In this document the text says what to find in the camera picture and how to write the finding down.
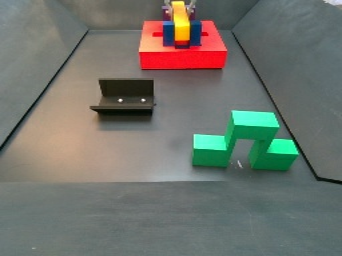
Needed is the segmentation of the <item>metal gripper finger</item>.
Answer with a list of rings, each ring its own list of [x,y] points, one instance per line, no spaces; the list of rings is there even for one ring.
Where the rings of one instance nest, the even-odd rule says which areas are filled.
[[[191,12],[192,12],[192,10],[194,10],[194,8],[195,8],[195,4],[196,4],[196,0],[191,0],[190,1],[190,4],[187,5],[187,13],[190,13],[191,14]]]
[[[167,11],[171,14],[172,13],[171,0],[164,0],[164,6],[167,7]]]

